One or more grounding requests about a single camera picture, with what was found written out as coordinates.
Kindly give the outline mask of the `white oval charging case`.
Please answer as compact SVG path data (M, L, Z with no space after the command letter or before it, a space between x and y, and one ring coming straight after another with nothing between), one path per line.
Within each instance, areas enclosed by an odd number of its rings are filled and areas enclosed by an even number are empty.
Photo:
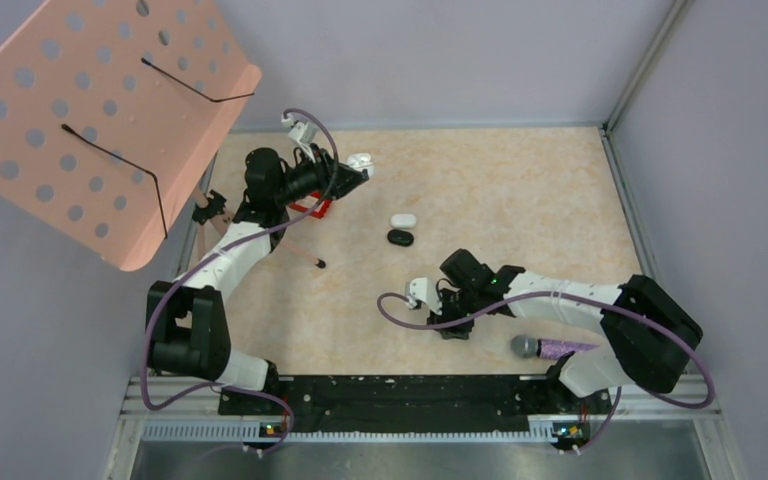
M418 219L410 213L397 213L390 217L389 223L393 229L409 230L417 226Z

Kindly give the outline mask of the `white square charging case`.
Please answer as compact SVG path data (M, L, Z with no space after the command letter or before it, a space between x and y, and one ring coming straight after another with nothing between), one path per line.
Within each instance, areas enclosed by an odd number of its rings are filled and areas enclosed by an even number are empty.
M346 164L357 171L366 171L369 175L373 174L374 162L370 153L362 152L351 154L347 158Z

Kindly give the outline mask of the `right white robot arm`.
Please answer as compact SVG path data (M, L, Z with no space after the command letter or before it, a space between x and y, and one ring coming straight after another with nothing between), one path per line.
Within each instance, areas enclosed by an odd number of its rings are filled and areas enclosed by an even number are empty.
M373 248L359 258L352 296L336 315L348 373L509 373L547 358L547 400L572 412L588 395L625 385L668 400L695 359L699 326L649 277L582 283L480 261L531 243L546 254L563 245L533 215L530 176L462 161L426 180L375 174L367 153L338 172L332 197L372 181L385 197L431 206L429 234L414 253Z

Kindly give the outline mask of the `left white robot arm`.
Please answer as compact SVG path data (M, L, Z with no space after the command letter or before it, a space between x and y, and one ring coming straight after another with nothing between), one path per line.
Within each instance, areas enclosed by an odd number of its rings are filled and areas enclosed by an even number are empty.
M340 199L373 175L368 153L340 163L317 145L311 151L300 152L294 165L266 147L246 156L243 200L220 241L198 266L149 290L147 367L241 388L243 401L257 413L277 407L281 388L269 379L273 367L233 347L225 303L281 243L291 204L313 194Z

